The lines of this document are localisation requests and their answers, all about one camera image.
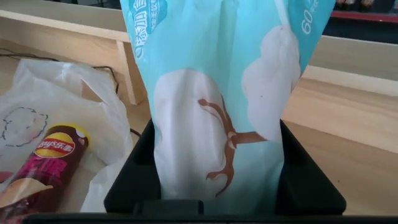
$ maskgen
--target lay's chips can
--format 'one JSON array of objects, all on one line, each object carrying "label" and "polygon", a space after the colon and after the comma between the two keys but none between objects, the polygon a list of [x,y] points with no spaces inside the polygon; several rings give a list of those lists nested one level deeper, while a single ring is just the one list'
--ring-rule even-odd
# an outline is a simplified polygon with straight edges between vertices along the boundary
[{"label": "lay's chips can", "polygon": [[0,223],[56,212],[89,142],[86,132],[73,124],[51,127],[0,195]]}]

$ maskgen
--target wooden desk surface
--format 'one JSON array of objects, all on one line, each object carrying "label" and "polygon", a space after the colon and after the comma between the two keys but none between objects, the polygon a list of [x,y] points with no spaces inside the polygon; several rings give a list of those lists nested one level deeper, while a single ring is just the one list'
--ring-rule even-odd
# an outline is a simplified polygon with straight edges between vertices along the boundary
[{"label": "wooden desk surface", "polygon": [[[57,57],[4,41],[0,41],[0,47],[44,57]],[[17,64],[18,60],[0,57],[0,94],[10,89]],[[323,90],[318,82],[312,80],[302,80],[298,87],[300,91],[293,92],[292,100],[308,100],[309,96],[296,97],[296,95],[300,92],[311,93],[317,90],[317,94],[323,96],[338,92],[340,98],[334,98],[333,101],[343,101],[345,94],[351,98],[355,96],[356,100],[360,101],[377,101],[377,103],[369,103],[372,105],[372,110],[391,107],[393,106],[391,103],[394,102],[390,96],[377,95],[371,98],[369,96],[373,93],[364,93],[327,83],[322,84],[321,87],[325,89]],[[128,102],[125,90],[120,89],[119,97],[123,102]],[[141,132],[150,119],[147,101],[139,106],[125,104],[128,105],[127,116],[131,128]],[[389,116],[398,118],[398,112],[390,111]],[[398,215],[398,154],[294,123],[287,122],[287,126],[347,200],[348,207],[345,214]]]}]

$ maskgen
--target white plastic bag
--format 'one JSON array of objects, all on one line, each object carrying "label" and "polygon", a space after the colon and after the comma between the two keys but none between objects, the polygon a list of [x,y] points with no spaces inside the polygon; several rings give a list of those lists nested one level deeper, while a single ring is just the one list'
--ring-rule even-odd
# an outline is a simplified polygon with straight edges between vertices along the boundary
[{"label": "white plastic bag", "polygon": [[[100,100],[85,99],[86,91]],[[87,65],[21,60],[12,88],[0,96],[0,192],[57,123],[76,124],[91,137],[58,211],[78,212],[87,196],[85,205],[103,212],[103,199],[132,139],[126,109],[109,75]]]}]

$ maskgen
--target wire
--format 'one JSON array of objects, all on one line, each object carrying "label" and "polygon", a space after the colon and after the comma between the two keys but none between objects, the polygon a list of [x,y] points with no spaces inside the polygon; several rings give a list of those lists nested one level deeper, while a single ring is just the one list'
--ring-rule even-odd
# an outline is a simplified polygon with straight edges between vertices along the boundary
[{"label": "wire", "polygon": [[[19,53],[13,52],[12,50],[5,49],[5,48],[2,48],[2,47],[0,47],[0,50],[5,50],[5,51],[11,53],[11,54],[0,54],[0,57],[9,57],[9,58],[13,58],[13,59],[16,59],[16,60],[18,60],[18,58],[16,58],[16,57],[19,57],[19,58],[34,58],[34,59],[51,60],[53,62],[59,62],[59,60],[57,60],[55,58],[39,57],[37,55],[29,54],[29,53],[19,54]],[[116,83],[115,93],[118,94],[118,92],[119,92],[119,82],[116,80],[116,75],[115,75],[115,73],[113,71],[113,68],[109,67],[109,66],[93,66],[93,68],[95,68],[95,69],[108,69],[111,72],[112,79]],[[141,133],[140,132],[138,132],[138,131],[136,131],[136,130],[134,130],[132,128],[130,128],[130,132],[135,134],[139,138],[141,138]]]},{"label": "wire", "polygon": [[133,134],[135,134],[135,135],[138,136],[139,138],[141,138],[141,133],[139,133],[138,131],[136,131],[136,130],[130,128],[130,132],[133,133]]},{"label": "wire", "polygon": [[116,92],[116,94],[118,94],[118,93],[119,93],[119,82],[116,81],[116,75],[115,75],[114,72],[113,72],[113,68],[111,68],[111,67],[109,67],[109,66],[94,66],[93,68],[95,68],[95,69],[107,68],[107,69],[111,72],[113,81],[116,83],[115,92]]},{"label": "wire", "polygon": [[49,57],[39,57],[39,56],[33,56],[31,54],[0,54],[0,57],[25,57],[25,58],[34,58],[34,59],[42,59],[42,60],[51,60],[53,62],[59,62],[59,60],[55,58],[49,58]]}]

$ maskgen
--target plastic packaging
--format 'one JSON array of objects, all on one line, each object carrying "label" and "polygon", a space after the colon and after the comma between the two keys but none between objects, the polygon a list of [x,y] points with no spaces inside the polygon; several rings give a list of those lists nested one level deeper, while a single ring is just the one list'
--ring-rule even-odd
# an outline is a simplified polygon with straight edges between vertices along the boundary
[{"label": "plastic packaging", "polygon": [[56,212],[89,144],[89,135],[74,124],[51,127],[0,194],[0,222]]},{"label": "plastic packaging", "polygon": [[84,203],[92,212],[104,212],[106,186],[129,155],[132,139],[109,75],[87,65],[21,60],[12,88],[0,96],[0,172],[8,174],[0,193],[59,123],[76,124],[91,141],[57,211],[79,212]]},{"label": "plastic packaging", "polygon": [[163,199],[273,213],[279,119],[334,0],[123,0]]}]

